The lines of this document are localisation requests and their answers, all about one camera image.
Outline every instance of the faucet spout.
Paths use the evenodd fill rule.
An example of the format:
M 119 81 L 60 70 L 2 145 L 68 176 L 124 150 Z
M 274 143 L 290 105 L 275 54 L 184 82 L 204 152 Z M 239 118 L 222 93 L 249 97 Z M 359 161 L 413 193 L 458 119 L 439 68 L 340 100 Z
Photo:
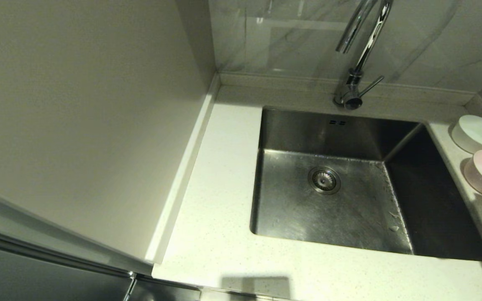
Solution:
M 371 12 L 371 9 L 373 9 L 375 2 L 377 2 L 377 0 L 362 0 L 360 4 L 358 4 L 358 7 L 356 8 L 356 11 L 354 11 L 346 30 L 343 32 L 342 38 L 336 47 L 336 51 L 343 54 L 349 51 L 354 38 L 360 31 L 360 27 L 363 25 L 365 19 Z M 363 94 L 360 95 L 358 85 L 360 84 L 360 80 L 364 75 L 364 65 L 369 57 L 369 54 L 373 50 L 373 46 L 375 46 L 375 42 L 380 35 L 388 15 L 390 14 L 392 4 L 393 0 L 381 0 L 379 15 L 377 16 L 377 20 L 373 26 L 373 30 L 371 31 L 369 38 L 367 39 L 364 49 L 358 58 L 358 62 L 356 63 L 356 66 L 350 68 L 349 77 L 345 85 L 338 88 L 336 96 L 334 97 L 334 102 L 340 107 L 354 110 L 362 105 L 362 100 L 360 97 Z

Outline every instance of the chrome faucet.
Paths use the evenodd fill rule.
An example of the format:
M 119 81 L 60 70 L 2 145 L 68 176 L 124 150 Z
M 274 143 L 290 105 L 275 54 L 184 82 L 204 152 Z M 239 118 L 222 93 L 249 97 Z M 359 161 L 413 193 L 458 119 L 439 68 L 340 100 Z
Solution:
M 351 17 L 349 24 L 345 29 L 345 32 L 343 32 L 343 36 L 338 46 L 336 47 L 336 51 L 343 54 L 349 51 L 349 48 L 351 47 L 352 42 L 356 37 L 356 34 L 358 34 L 360 27 L 371 12 L 371 9 L 375 5 L 375 2 L 377 2 L 377 0 L 362 0 L 360 2 L 358 7 L 356 8 L 356 11 L 354 12 L 354 15 Z M 372 82 L 363 91 L 358 91 L 358 85 L 360 84 L 360 80 L 364 75 L 363 68 L 367 61 L 367 57 L 369 57 L 371 50 L 373 50 L 373 46 L 375 45 L 375 42 L 379 37 L 382 27 L 384 26 L 384 23 L 386 22 L 386 19 L 390 14 L 390 8 L 392 8 L 392 3 L 393 0 L 381 0 L 377 22 L 375 23 L 373 31 L 371 31 L 371 34 L 367 39 L 366 46 L 364 47 L 364 50 L 362 51 L 362 54 L 358 59 L 358 63 L 356 63 L 356 66 L 354 68 L 349 69 L 349 76 L 346 83 L 341 84 L 335 93 L 334 103 L 336 103 L 336 105 L 339 105 L 340 107 L 345 107 L 348 110 L 355 110 L 360 108 L 360 106 L 362 105 L 362 96 L 384 79 L 384 76 L 379 76 L 379 78 Z

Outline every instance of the marble tile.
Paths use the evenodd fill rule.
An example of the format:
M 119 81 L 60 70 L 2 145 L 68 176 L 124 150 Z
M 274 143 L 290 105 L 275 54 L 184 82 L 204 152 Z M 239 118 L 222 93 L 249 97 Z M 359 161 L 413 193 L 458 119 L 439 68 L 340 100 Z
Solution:
M 209 0 L 220 71 L 339 79 L 350 53 L 334 48 L 356 0 Z M 365 81 L 478 92 L 482 88 L 482 1 L 395 1 L 365 67 Z

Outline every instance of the stainless steel sink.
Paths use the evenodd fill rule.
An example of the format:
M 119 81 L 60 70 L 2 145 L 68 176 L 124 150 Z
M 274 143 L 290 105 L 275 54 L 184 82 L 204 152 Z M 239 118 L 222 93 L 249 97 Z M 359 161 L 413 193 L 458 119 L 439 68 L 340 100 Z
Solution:
M 416 122 L 265 109 L 257 235 L 482 261 L 482 239 Z

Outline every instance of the white countertop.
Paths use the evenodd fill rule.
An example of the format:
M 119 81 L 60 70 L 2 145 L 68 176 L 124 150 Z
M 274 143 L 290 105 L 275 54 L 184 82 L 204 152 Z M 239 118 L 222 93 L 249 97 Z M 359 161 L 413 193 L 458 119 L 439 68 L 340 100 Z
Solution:
M 253 234 L 249 229 L 262 106 L 426 122 L 480 221 L 482 196 L 460 172 L 471 154 L 449 127 L 458 105 L 367 99 L 356 111 L 325 93 L 223 86 L 155 278 L 301 301 L 482 301 L 482 263 L 362 250 Z

